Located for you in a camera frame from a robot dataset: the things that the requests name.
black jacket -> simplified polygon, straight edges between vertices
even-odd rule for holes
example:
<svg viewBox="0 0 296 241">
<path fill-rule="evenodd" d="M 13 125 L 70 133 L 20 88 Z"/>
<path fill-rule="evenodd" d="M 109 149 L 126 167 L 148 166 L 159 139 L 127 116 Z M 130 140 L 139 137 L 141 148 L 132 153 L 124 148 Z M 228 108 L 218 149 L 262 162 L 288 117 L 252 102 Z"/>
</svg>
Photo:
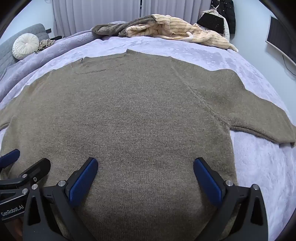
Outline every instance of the black jacket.
<svg viewBox="0 0 296 241">
<path fill-rule="evenodd" d="M 219 5 L 218 0 L 212 0 L 211 5 L 217 7 Z M 220 0 L 220 5 L 217 9 L 218 13 L 226 18 L 229 27 L 229 33 L 235 33 L 235 13 L 232 0 Z"/>
</svg>

bed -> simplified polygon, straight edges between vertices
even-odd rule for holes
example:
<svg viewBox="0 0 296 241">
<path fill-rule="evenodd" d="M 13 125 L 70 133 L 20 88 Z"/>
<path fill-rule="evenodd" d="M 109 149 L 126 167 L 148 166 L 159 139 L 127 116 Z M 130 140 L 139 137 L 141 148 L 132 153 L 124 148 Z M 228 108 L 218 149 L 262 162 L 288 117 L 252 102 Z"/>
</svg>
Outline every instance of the bed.
<svg viewBox="0 0 296 241">
<path fill-rule="evenodd" d="M 124 53 L 127 49 L 171 56 L 210 71 L 232 69 L 247 90 L 271 101 L 290 118 L 283 101 L 264 76 L 233 50 L 151 37 L 97 39 L 91 31 L 58 40 L 42 52 L 6 66 L 6 72 L 0 79 L 0 109 L 19 95 L 24 86 L 53 69 L 80 58 Z M 0 131 L 0 150 L 5 130 Z M 231 139 L 238 184 L 250 187 L 256 183 L 261 187 L 268 217 L 269 240 L 274 241 L 296 207 L 293 178 L 296 175 L 296 148 L 291 148 L 289 143 L 278 145 L 239 131 L 231 131 Z"/>
</svg>

curtain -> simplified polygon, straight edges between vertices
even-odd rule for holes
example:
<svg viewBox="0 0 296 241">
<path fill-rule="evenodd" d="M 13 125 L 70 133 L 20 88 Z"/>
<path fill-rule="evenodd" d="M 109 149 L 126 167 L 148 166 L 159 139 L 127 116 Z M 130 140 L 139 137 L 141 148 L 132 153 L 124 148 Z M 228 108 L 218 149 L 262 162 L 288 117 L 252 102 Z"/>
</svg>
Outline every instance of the curtain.
<svg viewBox="0 0 296 241">
<path fill-rule="evenodd" d="M 196 23 L 200 13 L 209 10 L 211 0 L 142 0 L 141 16 L 150 14 L 171 15 Z"/>
<path fill-rule="evenodd" d="M 54 34 L 70 36 L 97 24 L 140 16 L 140 0 L 53 0 Z"/>
</svg>

brown knit sweater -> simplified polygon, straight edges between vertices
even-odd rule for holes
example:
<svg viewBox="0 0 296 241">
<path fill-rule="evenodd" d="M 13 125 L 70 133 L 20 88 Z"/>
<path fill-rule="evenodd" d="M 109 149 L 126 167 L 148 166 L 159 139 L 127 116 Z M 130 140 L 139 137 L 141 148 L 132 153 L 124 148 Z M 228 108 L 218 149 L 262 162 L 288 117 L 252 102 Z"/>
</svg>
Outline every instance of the brown knit sweater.
<svg viewBox="0 0 296 241">
<path fill-rule="evenodd" d="M 21 151 L 10 177 L 46 157 L 55 185 L 89 156 L 99 161 L 76 210 L 98 240 L 194 240 L 214 211 L 194 159 L 236 182 L 230 129 L 278 143 L 296 133 L 232 70 L 130 50 L 45 74 L 0 116 L 0 129 L 9 124 L 1 154 Z"/>
</svg>

power cord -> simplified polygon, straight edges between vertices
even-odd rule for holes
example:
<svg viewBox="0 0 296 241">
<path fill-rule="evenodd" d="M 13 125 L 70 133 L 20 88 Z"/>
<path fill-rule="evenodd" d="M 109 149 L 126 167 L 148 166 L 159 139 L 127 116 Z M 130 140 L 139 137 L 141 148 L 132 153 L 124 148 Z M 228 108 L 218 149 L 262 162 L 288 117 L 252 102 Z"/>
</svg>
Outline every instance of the power cord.
<svg viewBox="0 0 296 241">
<path fill-rule="evenodd" d="M 286 66 L 286 62 L 285 62 L 284 56 L 283 56 L 283 60 L 284 60 L 285 66 Z M 286 68 L 287 68 L 287 70 L 289 70 L 287 66 L 286 66 Z M 296 76 L 296 74 L 293 74 L 291 70 L 289 70 L 289 71 L 291 72 L 292 75 Z"/>
</svg>

